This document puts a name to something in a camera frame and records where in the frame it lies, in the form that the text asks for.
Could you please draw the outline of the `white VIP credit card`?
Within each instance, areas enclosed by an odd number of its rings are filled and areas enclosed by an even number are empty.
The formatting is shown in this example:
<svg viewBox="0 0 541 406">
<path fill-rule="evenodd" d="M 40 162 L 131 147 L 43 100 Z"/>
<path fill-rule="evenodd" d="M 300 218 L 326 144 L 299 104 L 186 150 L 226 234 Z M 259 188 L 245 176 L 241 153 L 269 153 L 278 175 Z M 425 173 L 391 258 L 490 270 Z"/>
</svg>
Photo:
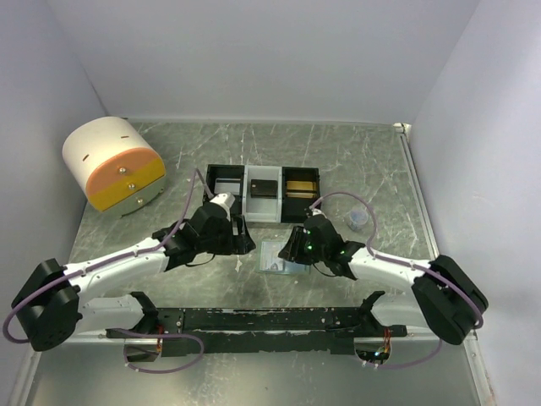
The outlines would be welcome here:
<svg viewBox="0 0 541 406">
<path fill-rule="evenodd" d="M 270 273 L 283 273 L 285 261 L 278 257 L 285 242 L 262 242 L 260 251 L 260 271 Z"/>
</svg>

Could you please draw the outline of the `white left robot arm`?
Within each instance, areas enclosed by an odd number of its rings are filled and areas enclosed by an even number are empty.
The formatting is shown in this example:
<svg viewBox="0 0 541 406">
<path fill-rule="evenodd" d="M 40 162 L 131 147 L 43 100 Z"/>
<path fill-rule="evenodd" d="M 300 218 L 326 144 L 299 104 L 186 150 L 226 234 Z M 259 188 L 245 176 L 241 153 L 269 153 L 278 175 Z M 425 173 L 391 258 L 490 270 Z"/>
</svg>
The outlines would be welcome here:
<svg viewBox="0 0 541 406">
<path fill-rule="evenodd" d="M 158 326 L 150 299 L 143 293 L 110 299 L 104 295 L 108 290 L 187 266 L 199 254 L 245 255 L 255 247 L 243 216 L 231 214 L 222 203 L 206 202 L 190 218 L 127 249 L 67 265 L 43 261 L 15 296 L 10 316 L 25 332 L 23 343 L 36 352 L 92 330 L 120 328 L 148 337 Z"/>
</svg>

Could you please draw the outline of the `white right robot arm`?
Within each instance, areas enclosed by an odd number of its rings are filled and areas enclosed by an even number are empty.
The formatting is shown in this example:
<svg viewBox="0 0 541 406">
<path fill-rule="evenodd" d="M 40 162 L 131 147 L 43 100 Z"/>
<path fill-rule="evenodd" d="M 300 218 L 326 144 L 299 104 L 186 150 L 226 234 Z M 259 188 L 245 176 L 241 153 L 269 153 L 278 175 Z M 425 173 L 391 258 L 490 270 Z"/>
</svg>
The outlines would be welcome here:
<svg viewBox="0 0 541 406">
<path fill-rule="evenodd" d="M 486 297 L 449 256 L 421 261 L 384 255 L 366 244 L 343 239 L 323 215 L 294 227 L 279 257 L 307 266 L 323 263 L 336 277 L 401 291 L 401 296 L 378 291 L 364 300 L 358 324 L 371 337 L 387 327 L 415 326 L 459 345 L 481 325 L 488 308 Z"/>
</svg>

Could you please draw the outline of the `green card holder wallet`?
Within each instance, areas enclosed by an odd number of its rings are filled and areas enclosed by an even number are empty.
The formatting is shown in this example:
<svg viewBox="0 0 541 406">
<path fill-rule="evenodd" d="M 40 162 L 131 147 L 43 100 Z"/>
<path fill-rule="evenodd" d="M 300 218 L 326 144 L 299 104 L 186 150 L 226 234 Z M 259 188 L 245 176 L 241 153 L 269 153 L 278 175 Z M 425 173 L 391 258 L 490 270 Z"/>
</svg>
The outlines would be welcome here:
<svg viewBox="0 0 541 406">
<path fill-rule="evenodd" d="M 261 243 L 259 272 L 271 275 L 309 274 L 309 266 L 286 261 L 279 257 L 278 254 L 285 245 L 285 241 L 264 241 Z"/>
</svg>

